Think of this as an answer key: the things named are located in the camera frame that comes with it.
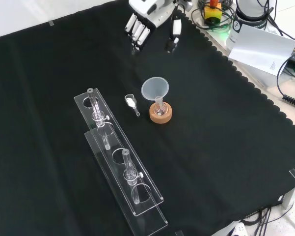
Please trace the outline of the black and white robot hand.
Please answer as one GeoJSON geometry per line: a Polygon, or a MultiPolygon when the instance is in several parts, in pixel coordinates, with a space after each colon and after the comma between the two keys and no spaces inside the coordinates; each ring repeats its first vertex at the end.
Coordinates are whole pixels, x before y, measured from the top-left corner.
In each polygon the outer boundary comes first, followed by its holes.
{"type": "Polygon", "coordinates": [[[175,0],[130,0],[133,10],[124,31],[132,45],[132,54],[141,52],[155,30],[160,28],[168,19],[171,21],[169,39],[164,47],[172,53],[180,39],[182,21],[178,15],[175,0]]]}

